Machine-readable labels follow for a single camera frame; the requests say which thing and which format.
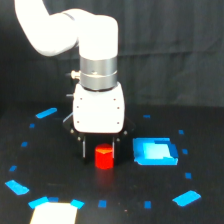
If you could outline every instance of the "red cube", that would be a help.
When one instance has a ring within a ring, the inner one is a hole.
[[[98,145],[95,149],[95,166],[99,169],[110,169],[114,166],[113,147],[109,144]]]

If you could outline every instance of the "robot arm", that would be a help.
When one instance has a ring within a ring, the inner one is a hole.
[[[29,42],[44,56],[77,46],[83,21],[94,16],[81,9],[49,15],[42,0],[15,0],[15,11]]]

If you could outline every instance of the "silver metal ring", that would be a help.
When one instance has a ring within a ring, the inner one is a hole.
[[[117,85],[117,57],[88,60],[80,57],[80,84],[91,90],[105,90]]]

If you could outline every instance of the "blue tape marker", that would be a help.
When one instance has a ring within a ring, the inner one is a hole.
[[[98,204],[98,207],[99,208],[106,208],[107,207],[107,201],[100,200],[99,204]]]
[[[51,114],[53,114],[55,112],[57,112],[57,108],[51,108],[49,110],[46,110],[46,111],[43,111],[43,112],[37,114],[36,117],[41,119],[41,118],[44,118],[44,117],[46,117],[48,115],[51,115]]]
[[[30,124],[30,128],[34,128],[35,127],[35,124]]]
[[[28,203],[28,205],[30,206],[30,208],[34,209],[36,208],[38,205],[42,205],[46,202],[49,202],[48,198],[47,197],[43,197],[43,198],[39,198],[35,201],[31,201]]]
[[[77,200],[73,200],[71,202],[71,205],[73,205],[74,207],[80,209],[82,208],[82,206],[84,205],[85,203],[84,202],[81,202],[81,201],[77,201]]]
[[[180,135],[184,135],[184,131],[183,130],[179,130],[179,134]]]
[[[57,197],[50,197],[48,198],[49,202],[58,202],[59,199]]]
[[[9,169],[9,171],[10,171],[10,172],[13,172],[13,171],[16,170],[16,168],[17,168],[17,166],[11,166],[11,168]]]
[[[6,184],[7,187],[9,187],[17,195],[26,194],[27,192],[29,192],[28,188],[18,184],[14,180],[10,180],[10,181],[6,182],[5,184]]]
[[[186,177],[187,179],[192,179],[191,173],[185,173],[185,177]]]
[[[182,149],[182,152],[183,152],[184,155],[187,155],[188,154],[187,149]]]
[[[182,194],[177,198],[174,198],[172,201],[183,207],[192,203],[193,201],[196,201],[199,198],[201,198],[200,194],[197,194],[195,191],[188,191],[187,193]]]
[[[21,147],[27,147],[27,145],[28,145],[28,142],[23,142]]]
[[[151,201],[145,201],[145,208],[150,209],[151,208]]]

